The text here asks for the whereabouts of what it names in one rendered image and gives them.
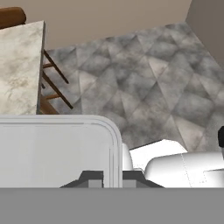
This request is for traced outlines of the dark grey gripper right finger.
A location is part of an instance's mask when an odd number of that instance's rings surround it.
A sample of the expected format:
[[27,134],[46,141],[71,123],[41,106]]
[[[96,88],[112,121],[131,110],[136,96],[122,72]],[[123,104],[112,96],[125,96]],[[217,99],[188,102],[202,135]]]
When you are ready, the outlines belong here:
[[141,171],[123,171],[122,172],[123,188],[162,188],[150,180],[147,180]]

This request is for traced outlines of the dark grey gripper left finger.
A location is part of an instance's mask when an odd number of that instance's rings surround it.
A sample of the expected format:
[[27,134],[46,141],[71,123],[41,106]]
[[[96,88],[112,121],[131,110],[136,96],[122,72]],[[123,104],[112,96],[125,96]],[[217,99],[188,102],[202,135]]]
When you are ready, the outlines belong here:
[[103,171],[83,171],[80,177],[62,188],[103,188]]

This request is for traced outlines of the brown wooden stool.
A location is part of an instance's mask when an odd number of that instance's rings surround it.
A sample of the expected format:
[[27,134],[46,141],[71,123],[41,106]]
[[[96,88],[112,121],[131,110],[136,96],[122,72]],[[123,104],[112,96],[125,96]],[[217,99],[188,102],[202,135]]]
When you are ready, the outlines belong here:
[[[48,54],[47,51],[44,51],[44,55],[48,60],[48,63],[43,65],[43,69],[53,67],[57,73],[60,75],[60,77],[64,80],[66,84],[69,83],[66,76],[60,71],[58,66],[55,64],[51,56]],[[55,94],[50,94],[47,96],[41,96],[40,99],[40,112],[44,115],[56,115],[58,112],[56,109],[48,102],[52,99],[61,98],[62,101],[70,108],[73,109],[74,107],[72,104],[68,101],[68,99],[60,92],[60,90],[55,86],[55,84],[51,81],[51,79],[46,75],[45,72],[42,72],[42,77],[46,81],[46,83],[54,90]]]
[[10,28],[17,25],[24,25],[26,15],[20,7],[0,8],[0,29]]

